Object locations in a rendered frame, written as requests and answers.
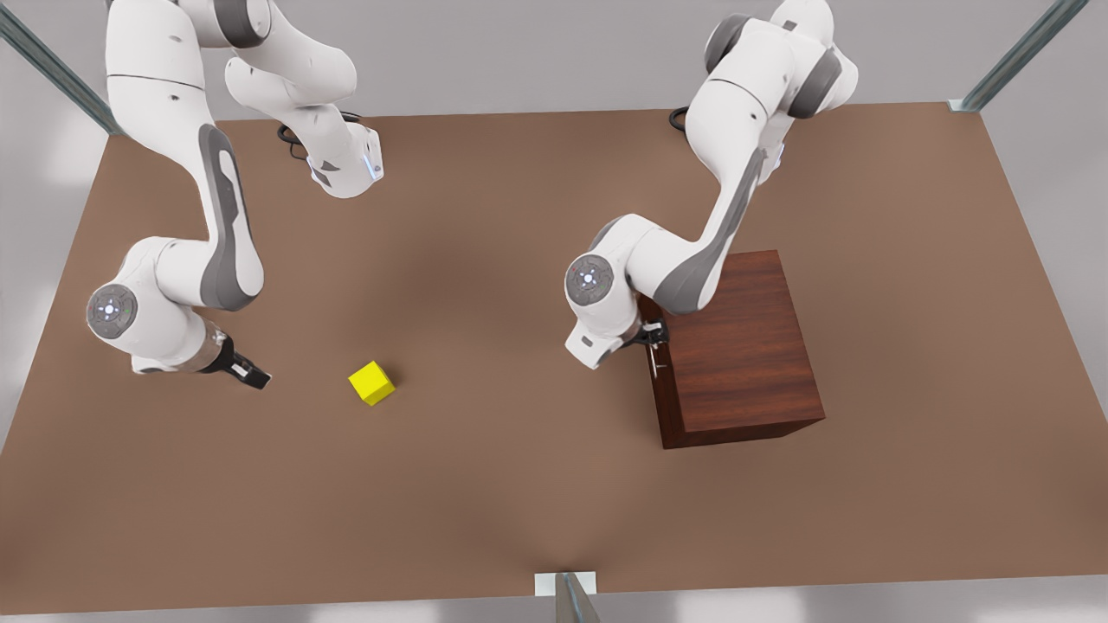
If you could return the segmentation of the yellow cube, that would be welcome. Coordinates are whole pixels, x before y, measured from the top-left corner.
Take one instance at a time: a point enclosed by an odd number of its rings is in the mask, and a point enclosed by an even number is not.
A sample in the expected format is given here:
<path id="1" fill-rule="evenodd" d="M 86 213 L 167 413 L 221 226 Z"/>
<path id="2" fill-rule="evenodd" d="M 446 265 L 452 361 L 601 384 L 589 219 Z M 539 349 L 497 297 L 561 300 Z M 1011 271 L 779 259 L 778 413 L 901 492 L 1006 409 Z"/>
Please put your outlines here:
<path id="1" fill-rule="evenodd" d="M 348 382 L 353 387 L 360 400 L 373 406 L 393 394 L 396 387 L 379 362 L 367 362 L 357 371 L 348 375 Z"/>

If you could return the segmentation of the silver frame post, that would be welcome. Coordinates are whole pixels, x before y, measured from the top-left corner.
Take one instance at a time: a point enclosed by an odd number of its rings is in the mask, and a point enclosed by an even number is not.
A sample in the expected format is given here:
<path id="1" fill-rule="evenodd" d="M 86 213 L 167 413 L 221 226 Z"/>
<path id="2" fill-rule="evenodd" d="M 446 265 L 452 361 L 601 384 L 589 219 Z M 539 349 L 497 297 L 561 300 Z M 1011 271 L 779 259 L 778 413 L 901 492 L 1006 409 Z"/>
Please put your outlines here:
<path id="1" fill-rule="evenodd" d="M 116 123 L 107 103 L 3 3 L 0 3 L 0 35 L 99 127 L 110 135 L 126 134 Z"/>
<path id="2" fill-rule="evenodd" d="M 591 595 L 597 594 L 595 571 L 538 573 L 534 594 L 554 596 L 555 623 L 602 623 Z"/>
<path id="3" fill-rule="evenodd" d="M 1053 0 L 1051 6 L 1020 35 L 1020 40 L 979 79 L 976 86 L 970 89 L 970 93 L 947 101 L 947 109 L 951 112 L 970 113 L 984 110 L 1074 17 L 1079 16 L 1089 1 L 1091 0 Z"/>

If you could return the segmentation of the dark wooden cabinet box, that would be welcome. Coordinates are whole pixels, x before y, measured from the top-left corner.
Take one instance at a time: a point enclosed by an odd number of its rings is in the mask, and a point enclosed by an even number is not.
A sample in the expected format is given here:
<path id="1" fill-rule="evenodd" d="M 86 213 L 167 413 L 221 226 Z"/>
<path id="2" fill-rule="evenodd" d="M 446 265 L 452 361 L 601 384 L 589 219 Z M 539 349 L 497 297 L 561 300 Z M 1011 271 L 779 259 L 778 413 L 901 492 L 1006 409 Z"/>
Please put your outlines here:
<path id="1" fill-rule="evenodd" d="M 675 316 L 645 297 L 638 307 L 669 331 L 670 366 L 652 376 L 666 449 L 779 438 L 823 421 L 778 252 L 728 255 L 702 312 Z"/>

